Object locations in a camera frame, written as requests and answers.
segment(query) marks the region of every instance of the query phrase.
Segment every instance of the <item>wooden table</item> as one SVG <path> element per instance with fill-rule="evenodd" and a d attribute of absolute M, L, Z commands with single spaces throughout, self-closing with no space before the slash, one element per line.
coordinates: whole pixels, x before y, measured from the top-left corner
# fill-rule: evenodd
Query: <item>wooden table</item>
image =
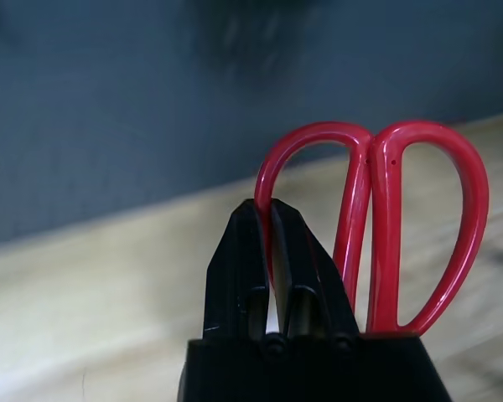
<path fill-rule="evenodd" d="M 457 401 L 503 401 L 503 116 L 459 127 L 485 160 L 491 215 L 480 256 L 423 340 Z M 346 161 L 286 171 L 276 196 L 332 250 Z M 401 318 L 429 296 L 458 233 L 449 160 L 403 160 Z M 253 180 L 0 246 L 0 401 L 174 401 L 186 342 L 200 336 L 205 270 Z M 369 280 L 361 260 L 358 319 Z"/>

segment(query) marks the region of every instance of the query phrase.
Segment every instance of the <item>light wood tabletop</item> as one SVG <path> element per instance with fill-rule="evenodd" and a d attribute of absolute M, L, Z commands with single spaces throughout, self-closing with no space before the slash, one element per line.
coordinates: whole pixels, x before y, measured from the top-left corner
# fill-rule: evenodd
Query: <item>light wood tabletop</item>
<path fill-rule="evenodd" d="M 503 116 L 460 126 L 485 161 L 491 212 L 457 298 L 423 341 L 457 401 L 503 401 Z M 288 169 L 275 195 L 326 250 L 346 160 Z M 253 179 L 0 245 L 0 402 L 175 401 L 200 337 L 206 267 Z M 426 301 L 453 249 L 461 193 L 437 149 L 403 158 L 401 319 Z M 357 317 L 365 320 L 369 225 Z"/>

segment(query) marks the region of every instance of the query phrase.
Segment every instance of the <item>red plastic handle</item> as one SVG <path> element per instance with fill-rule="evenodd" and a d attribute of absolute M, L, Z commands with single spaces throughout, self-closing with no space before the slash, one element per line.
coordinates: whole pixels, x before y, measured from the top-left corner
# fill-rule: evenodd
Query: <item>red plastic handle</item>
<path fill-rule="evenodd" d="M 438 286 L 423 309 L 405 326 L 397 322 L 401 257 L 402 153 L 415 142 L 445 151 L 460 176 L 462 219 L 453 254 Z M 489 205 L 485 166 L 473 146 L 456 131 L 436 123 L 412 121 L 383 130 L 372 143 L 373 233 L 368 332 L 408 331 L 421 335 L 453 300 L 473 265 L 486 226 Z"/>
<path fill-rule="evenodd" d="M 283 164 L 298 150 L 321 142 L 334 142 L 350 149 L 350 163 L 341 202 L 334 262 L 341 274 L 354 309 L 355 291 L 360 267 L 363 231 L 371 191 L 366 155 L 373 136 L 365 128 L 341 122 L 320 122 L 301 127 L 282 138 L 261 166 L 255 187 L 255 203 L 261 215 L 268 272 L 272 279 L 272 238 L 270 205 L 276 177 Z"/>

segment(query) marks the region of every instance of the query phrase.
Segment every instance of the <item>dark gray background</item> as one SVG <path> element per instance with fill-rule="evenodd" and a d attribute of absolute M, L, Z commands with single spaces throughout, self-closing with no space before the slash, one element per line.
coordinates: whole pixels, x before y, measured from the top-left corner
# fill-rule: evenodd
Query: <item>dark gray background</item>
<path fill-rule="evenodd" d="M 311 121 L 501 111 L 503 0 L 0 1 L 0 241 L 251 176 Z"/>

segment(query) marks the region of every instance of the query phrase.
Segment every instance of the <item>scissors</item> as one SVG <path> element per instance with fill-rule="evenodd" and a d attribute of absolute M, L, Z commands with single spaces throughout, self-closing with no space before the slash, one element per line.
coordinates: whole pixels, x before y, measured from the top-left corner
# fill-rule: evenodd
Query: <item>scissors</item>
<path fill-rule="evenodd" d="M 374 137 L 364 127 L 344 122 L 318 122 L 283 137 L 268 153 L 255 188 L 255 205 L 263 226 L 268 269 L 272 278 L 272 191 L 283 164 L 300 149 L 324 142 L 348 147 L 350 161 L 333 260 L 354 311 L 361 247 L 372 193 L 371 287 L 367 332 L 414 332 L 421 336 L 453 300 L 480 247 L 489 208 L 485 166 L 475 148 L 456 131 L 429 121 L 393 124 Z M 423 309 L 399 325 L 398 293 L 401 259 L 402 153 L 426 142 L 453 160 L 462 185 L 459 237 L 436 289 Z"/>

